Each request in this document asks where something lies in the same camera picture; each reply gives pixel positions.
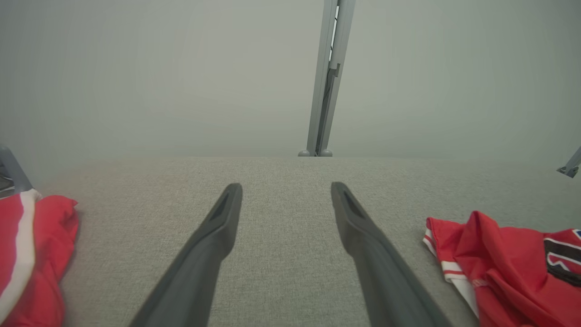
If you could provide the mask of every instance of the folded red clothing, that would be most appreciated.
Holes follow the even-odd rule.
[[[61,326],[59,281],[74,251],[76,201],[35,190],[0,200],[1,327]]]
[[[500,228],[478,211],[427,227],[424,243],[480,326],[581,326],[581,230]]]

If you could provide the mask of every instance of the black plastic arm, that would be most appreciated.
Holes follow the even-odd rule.
[[[130,326],[206,326],[220,263],[236,239],[241,203],[242,186],[228,185]]]
[[[332,183],[331,197],[341,242],[355,261],[371,325],[450,326],[347,186]]]

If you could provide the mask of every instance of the red fabric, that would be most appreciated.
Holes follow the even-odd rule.
[[[0,201],[0,213],[2,214],[0,228],[0,253],[2,254],[0,260],[0,290],[6,288],[12,276],[12,270],[16,262],[15,237],[23,212],[20,196],[8,197]]]
[[[62,325],[64,304],[58,283],[74,250],[76,204],[62,196],[49,196],[36,203],[33,275],[2,327]]]
[[[428,218],[427,225],[438,260],[456,262],[472,283],[482,327],[581,326],[581,287],[547,272],[543,244],[550,237],[581,246],[574,230],[500,228],[478,211],[466,224]]]

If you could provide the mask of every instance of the jersey logo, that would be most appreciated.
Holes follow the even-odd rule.
[[[554,267],[559,267],[566,271],[570,271],[581,275],[581,262],[571,258],[563,257],[556,253],[549,252],[547,254],[547,263]]]
[[[581,239],[581,230],[572,229],[571,232]],[[544,249],[547,271],[558,279],[581,287],[581,247],[547,237]]]

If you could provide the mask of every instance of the metal bracket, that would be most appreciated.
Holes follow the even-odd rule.
[[[21,193],[33,188],[28,177],[18,164],[18,161],[10,149],[0,144],[0,166],[3,166],[3,173],[7,174],[14,184],[14,193]]]
[[[327,117],[329,114],[329,103],[331,99],[331,91],[333,90],[333,85],[335,84],[335,79],[339,77],[339,66],[337,64],[337,68],[329,68],[329,72],[327,73],[327,80],[325,82],[325,94],[323,95],[323,106],[321,108],[321,118],[319,119],[319,129],[317,133],[317,145],[315,147],[315,157],[322,157],[321,152],[323,149],[323,136],[325,131],[325,125],[327,124]]]
[[[581,147],[577,149],[577,152],[573,154],[567,164],[557,169],[557,171],[573,178],[577,174],[577,171],[579,171],[579,164],[581,164]]]

